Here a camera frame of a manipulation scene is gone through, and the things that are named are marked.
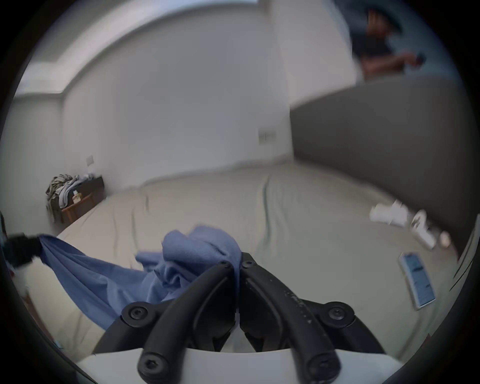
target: ceiling molding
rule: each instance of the ceiling molding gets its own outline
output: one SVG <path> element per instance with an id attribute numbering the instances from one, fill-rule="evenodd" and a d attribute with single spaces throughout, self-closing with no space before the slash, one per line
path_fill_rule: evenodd
<path id="1" fill-rule="evenodd" d="M 257 0 L 130 0 L 84 30 L 56 62 L 30 62 L 15 97 L 58 95 L 102 51 L 133 31 L 162 17 L 216 4 L 257 3 Z"/>

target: blue cloth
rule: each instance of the blue cloth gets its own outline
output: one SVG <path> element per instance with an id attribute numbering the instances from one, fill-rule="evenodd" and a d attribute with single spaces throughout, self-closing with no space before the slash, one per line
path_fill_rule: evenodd
<path id="1" fill-rule="evenodd" d="M 198 226 L 188 236 L 177 230 L 162 242 L 163 252 L 139 252 L 144 270 L 123 268 L 92 257 L 52 236 L 40 236 L 42 262 L 57 275 L 78 308 L 107 329 L 135 301 L 158 304 L 178 297 L 201 273 L 222 260 L 235 268 L 237 287 L 241 251 L 222 230 Z"/>

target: wooden nightstand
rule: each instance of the wooden nightstand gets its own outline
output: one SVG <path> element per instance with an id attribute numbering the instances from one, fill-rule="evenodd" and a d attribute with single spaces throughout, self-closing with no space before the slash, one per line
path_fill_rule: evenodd
<path id="1" fill-rule="evenodd" d="M 68 220 L 70 221 L 70 224 L 73 223 L 76 219 L 78 219 L 77 213 L 75 212 L 75 208 L 78 206 L 89 203 L 91 204 L 90 209 L 92 209 L 95 205 L 95 199 L 93 198 L 93 194 L 89 194 L 88 196 L 85 196 L 82 200 L 80 200 L 77 203 L 71 204 L 68 207 L 63 208 L 61 211 L 62 213 L 66 213 Z"/>

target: bed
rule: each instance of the bed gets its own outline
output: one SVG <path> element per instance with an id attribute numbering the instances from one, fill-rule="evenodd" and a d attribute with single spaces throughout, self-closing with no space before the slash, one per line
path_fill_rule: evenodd
<path id="1" fill-rule="evenodd" d="M 394 197 L 328 168 L 299 161 L 157 180 L 109 196 L 59 238 L 89 256 L 141 268 L 139 250 L 161 250 L 165 234 L 197 224 L 221 228 L 299 297 L 353 307 L 386 352 L 406 361 L 451 304 L 454 247 L 427 251 L 407 228 L 369 220 Z M 414 310 L 398 257 L 418 252 L 437 295 Z M 36 259 L 28 289 L 67 356 L 91 354 L 103 330 L 87 319 L 53 272 Z"/>

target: dark t-shirt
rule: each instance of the dark t-shirt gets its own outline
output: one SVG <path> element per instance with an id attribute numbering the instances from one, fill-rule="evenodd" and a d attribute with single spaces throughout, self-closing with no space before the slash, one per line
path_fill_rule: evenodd
<path id="1" fill-rule="evenodd" d="M 351 32 L 352 52 L 358 58 L 391 55 L 391 48 L 385 40 L 367 36 L 364 32 Z"/>

